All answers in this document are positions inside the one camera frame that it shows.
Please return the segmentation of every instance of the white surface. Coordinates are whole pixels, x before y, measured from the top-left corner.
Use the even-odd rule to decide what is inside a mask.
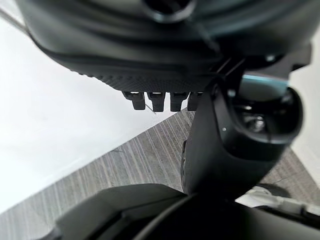
[[[320,187],[320,30],[313,39],[313,61],[291,75],[304,103],[304,125],[292,149]]]
[[[134,111],[2,20],[0,36],[0,213],[173,114]]]
[[[0,9],[9,14],[19,23],[23,25],[25,24],[15,0],[0,0]]]

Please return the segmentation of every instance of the gray carpet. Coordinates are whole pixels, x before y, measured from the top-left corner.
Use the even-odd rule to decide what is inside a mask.
[[[183,110],[0,215],[0,240],[39,238],[72,206],[110,187],[159,183],[181,190],[182,143],[194,117]],[[320,205],[320,191],[288,149],[263,179],[294,198]]]

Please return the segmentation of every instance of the black plastic housing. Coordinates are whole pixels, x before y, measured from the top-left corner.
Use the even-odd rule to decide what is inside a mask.
[[[223,56],[283,55],[320,21],[318,0],[198,0],[175,24],[154,22],[142,0],[17,3],[48,56],[124,92],[202,92]]]

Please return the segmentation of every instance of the white wall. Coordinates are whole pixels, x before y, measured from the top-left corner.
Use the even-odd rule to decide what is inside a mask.
[[[305,113],[292,149],[320,187],[320,30],[313,43],[312,64],[291,74],[290,84],[300,93]]]
[[[133,110],[2,19],[0,36],[0,213],[173,114]]]

